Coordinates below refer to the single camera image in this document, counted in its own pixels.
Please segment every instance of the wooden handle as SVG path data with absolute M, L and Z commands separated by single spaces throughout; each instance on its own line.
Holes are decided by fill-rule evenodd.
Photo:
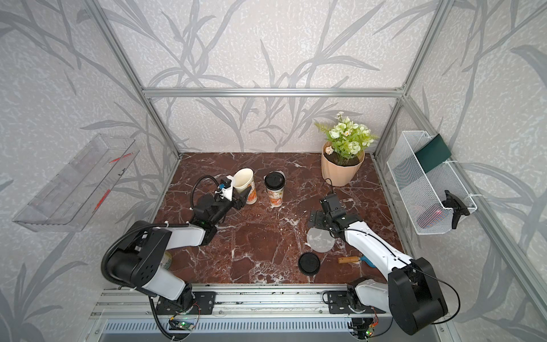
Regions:
M 339 264 L 356 263 L 360 260 L 361 260 L 360 257 L 340 257 L 338 258 L 338 263 Z

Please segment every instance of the soil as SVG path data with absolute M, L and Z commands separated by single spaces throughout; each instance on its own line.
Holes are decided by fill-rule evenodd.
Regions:
M 340 160 L 340 158 L 338 158 L 338 153 L 332 153 L 332 154 L 329 155 L 326 152 L 323 152 L 323 154 L 325 155 L 325 158 L 329 162 L 331 162 L 333 164 L 336 164 L 336 165 L 339 165 L 339 166 L 356 166 L 360 163 L 359 158 L 357 158 L 357 157 L 353 157 L 350 160 L 346 160 L 346 159 Z

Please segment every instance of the coffee cup lid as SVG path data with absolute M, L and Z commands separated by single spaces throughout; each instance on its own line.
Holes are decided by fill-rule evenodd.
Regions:
M 267 189 L 280 190 L 285 186 L 285 176 L 281 172 L 270 172 L 264 178 Z

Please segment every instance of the white wire basket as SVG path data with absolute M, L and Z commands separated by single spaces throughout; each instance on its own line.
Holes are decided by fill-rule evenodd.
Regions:
M 443 206 L 445 190 L 457 196 L 470 213 L 476 210 L 472 196 L 449 161 L 425 173 L 415 152 L 431 139 L 425 131 L 403 131 L 387 160 L 414 230 L 419 235 L 444 234 L 452 230 L 454 209 Z

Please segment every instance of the leaf pattern wallpaper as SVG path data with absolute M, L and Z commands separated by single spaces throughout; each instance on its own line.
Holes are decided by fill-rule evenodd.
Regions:
M 148 88 L 395 88 L 438 1 L 101 0 Z M 86 20 L 84 13 L 80 20 Z M 391 98 L 155 98 L 181 151 L 316 152 L 345 111 L 380 135 Z
M 150 219 L 170 183 L 169 150 L 84 5 L 0 4 L 0 340 L 77 340 L 101 291 L 103 252 Z M 11 220 L 97 133 L 132 137 L 135 161 L 81 233 Z
M 455 2 L 411 89 L 544 279 L 546 34 L 545 0 Z M 403 221 L 408 216 L 385 162 L 400 132 L 414 129 L 402 111 L 379 154 Z M 412 227 L 406 232 L 416 255 L 459 291 L 462 310 L 455 325 L 462 341 L 547 340 L 545 324 L 473 216 L 437 237 L 418 236 Z M 450 296 L 449 307 L 455 308 Z

